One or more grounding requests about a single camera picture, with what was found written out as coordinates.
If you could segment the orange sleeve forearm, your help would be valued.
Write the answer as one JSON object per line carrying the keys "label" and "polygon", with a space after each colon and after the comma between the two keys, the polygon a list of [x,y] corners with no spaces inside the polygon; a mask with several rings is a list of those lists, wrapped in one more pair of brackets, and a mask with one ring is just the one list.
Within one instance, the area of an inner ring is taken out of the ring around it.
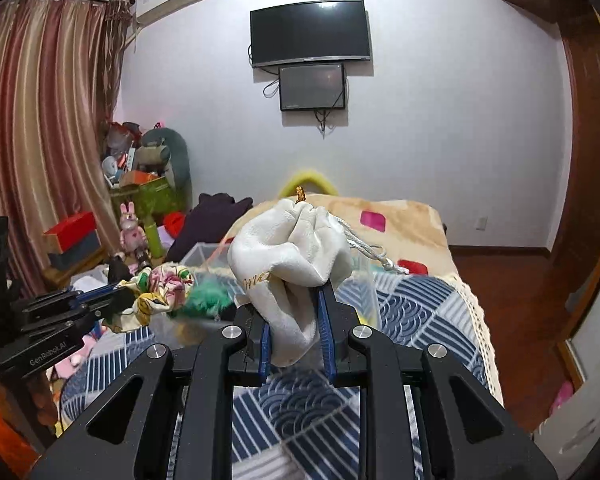
{"label": "orange sleeve forearm", "polygon": [[0,479],[27,479],[40,457],[0,414]]}

